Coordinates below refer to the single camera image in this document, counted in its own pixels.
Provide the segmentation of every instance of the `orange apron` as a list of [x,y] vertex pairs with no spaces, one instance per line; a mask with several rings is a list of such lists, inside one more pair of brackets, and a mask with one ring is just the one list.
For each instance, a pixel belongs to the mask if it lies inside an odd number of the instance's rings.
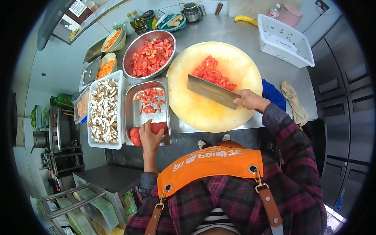
[[190,182],[208,176],[227,175],[241,178],[258,178],[256,182],[256,192],[259,193],[261,200],[267,210],[267,215],[272,214],[271,228],[282,226],[282,219],[279,215],[277,206],[269,190],[269,186],[261,183],[261,177],[264,176],[262,158],[260,150],[245,149],[234,141],[223,141],[215,146],[195,151],[174,161],[158,175],[158,196],[161,199],[155,206],[152,218],[146,228],[146,235],[154,235],[158,226],[159,217],[164,208],[164,200],[176,193],[178,190]]

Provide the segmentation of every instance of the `oil bottle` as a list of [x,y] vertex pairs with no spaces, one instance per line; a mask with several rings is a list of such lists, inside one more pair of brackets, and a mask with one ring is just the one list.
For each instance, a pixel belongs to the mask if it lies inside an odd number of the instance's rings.
[[132,14],[135,16],[133,22],[135,22],[135,24],[138,26],[141,33],[146,33],[147,31],[149,31],[144,19],[139,14],[137,14],[137,11],[132,11]]
[[132,28],[135,29],[135,32],[138,35],[142,34],[141,31],[140,31],[140,29],[138,28],[138,26],[135,24],[135,18],[130,13],[128,13],[127,16],[130,19],[130,25],[132,26]]

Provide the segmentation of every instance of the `metal clip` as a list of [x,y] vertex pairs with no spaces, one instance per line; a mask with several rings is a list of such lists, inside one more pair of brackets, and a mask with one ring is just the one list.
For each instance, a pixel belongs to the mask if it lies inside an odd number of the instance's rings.
[[257,175],[258,175],[258,178],[259,178],[258,180],[255,178],[255,181],[256,181],[256,183],[258,184],[258,185],[256,185],[256,187],[255,187],[256,192],[259,193],[259,191],[257,190],[257,188],[258,188],[258,187],[262,187],[263,185],[266,185],[266,187],[269,188],[269,185],[268,185],[268,184],[266,184],[266,183],[261,183],[261,175],[260,175],[259,170],[258,170],[258,169],[255,169],[254,171],[257,172]]
[[164,192],[166,191],[166,189],[163,189],[163,191],[162,191],[162,196],[161,196],[161,199],[159,200],[159,203],[158,204],[156,204],[155,205],[155,207],[154,207],[154,209],[156,209],[157,208],[157,206],[162,206],[162,209],[161,210],[163,210],[163,208],[164,208],[164,199],[163,199],[163,194],[164,194]]

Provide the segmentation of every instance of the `round cutting board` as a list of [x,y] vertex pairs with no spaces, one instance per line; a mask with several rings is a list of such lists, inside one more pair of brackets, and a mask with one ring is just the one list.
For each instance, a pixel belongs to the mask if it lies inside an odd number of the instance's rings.
[[236,110],[187,89],[188,74],[211,55],[218,60],[217,70],[234,91],[250,89],[262,95],[262,81],[255,63],[239,48],[223,42],[202,42],[190,46],[171,63],[168,72],[168,102],[177,117],[189,126],[205,132],[226,132],[246,123],[255,113],[238,105]]

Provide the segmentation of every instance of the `blue cloth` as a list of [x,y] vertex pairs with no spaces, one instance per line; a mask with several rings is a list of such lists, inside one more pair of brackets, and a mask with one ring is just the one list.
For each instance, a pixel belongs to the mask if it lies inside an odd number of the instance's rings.
[[286,99],[279,92],[273,84],[268,83],[265,79],[262,80],[262,97],[270,100],[273,104],[277,105],[280,109],[286,112]]

